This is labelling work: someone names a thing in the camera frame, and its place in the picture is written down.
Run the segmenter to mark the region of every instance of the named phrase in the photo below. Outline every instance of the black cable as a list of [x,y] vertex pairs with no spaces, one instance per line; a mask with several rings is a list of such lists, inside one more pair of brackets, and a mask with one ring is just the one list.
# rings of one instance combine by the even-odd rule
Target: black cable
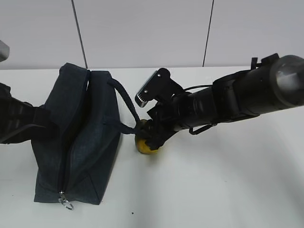
[[188,90],[191,90],[191,89],[204,88],[204,87],[211,87],[211,86],[212,85],[197,85],[197,86],[192,86],[192,87],[186,88],[186,89],[184,89],[184,91],[188,91]]
[[76,26],[77,26],[77,32],[78,32],[78,37],[79,37],[80,46],[81,46],[81,50],[82,50],[82,55],[84,57],[85,67],[87,69],[86,54],[85,54],[84,44],[82,43],[82,39],[81,39],[80,28],[79,28],[79,24],[78,24],[77,15],[76,15],[76,9],[75,9],[74,0],[71,0],[71,3],[72,3],[74,18],[75,18],[75,22],[76,22]]
[[208,40],[209,40],[209,33],[210,33],[211,19],[212,19],[212,13],[213,13],[213,6],[214,6],[214,0],[212,1],[211,12],[210,12],[210,19],[209,19],[208,33],[207,33],[207,39],[206,39],[203,67],[205,66],[205,59],[206,59],[207,45],[208,45]]

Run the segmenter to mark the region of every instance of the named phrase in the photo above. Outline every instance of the metal zipper pull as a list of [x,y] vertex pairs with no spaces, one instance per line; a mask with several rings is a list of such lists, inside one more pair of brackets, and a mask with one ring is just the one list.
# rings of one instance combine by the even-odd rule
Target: metal zipper pull
[[71,204],[65,197],[65,192],[59,192],[60,198],[58,199],[59,203],[61,203],[66,209],[74,210],[73,204]]

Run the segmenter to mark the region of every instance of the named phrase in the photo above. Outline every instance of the dark gray bag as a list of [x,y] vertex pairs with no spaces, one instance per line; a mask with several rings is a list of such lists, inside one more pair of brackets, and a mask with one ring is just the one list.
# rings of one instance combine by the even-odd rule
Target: dark gray bag
[[120,133],[135,128],[120,122],[116,90],[136,122],[139,117],[122,85],[108,71],[65,64],[44,108],[58,125],[52,140],[32,140],[38,164],[34,201],[100,204],[114,163]]

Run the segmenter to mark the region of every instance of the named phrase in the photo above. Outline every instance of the bag handle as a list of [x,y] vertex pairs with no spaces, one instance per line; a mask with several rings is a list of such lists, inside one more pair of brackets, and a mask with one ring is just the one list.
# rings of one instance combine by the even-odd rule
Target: bag handle
[[[136,109],[133,105],[133,102],[132,102],[131,98],[129,97],[127,91],[123,87],[123,85],[120,84],[117,80],[115,80],[113,78],[110,78],[108,80],[108,84],[111,85],[112,87],[114,87],[117,90],[117,92],[120,94],[120,96],[123,98],[123,101],[127,105],[130,112],[132,113],[136,123],[140,122],[140,118],[139,118],[139,116],[136,112]],[[123,124],[122,122],[120,122],[116,119],[113,119],[109,116],[105,117],[105,123],[112,125],[113,127],[115,127],[117,130],[119,130],[123,134],[136,134],[136,133],[138,133],[138,130],[136,128],[131,128],[131,127]]]

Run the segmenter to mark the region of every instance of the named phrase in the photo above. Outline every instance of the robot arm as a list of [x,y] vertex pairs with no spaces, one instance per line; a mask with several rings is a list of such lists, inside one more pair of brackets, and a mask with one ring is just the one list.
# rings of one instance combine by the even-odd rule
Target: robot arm
[[[150,150],[184,129],[199,134],[219,123],[304,105],[304,59],[297,56],[274,54],[259,64],[253,58],[250,70],[224,76],[195,93],[168,78],[169,71],[160,69],[135,98],[141,107],[152,99],[158,101],[148,111],[151,120],[140,124],[137,136]],[[203,127],[194,131],[197,126]]]

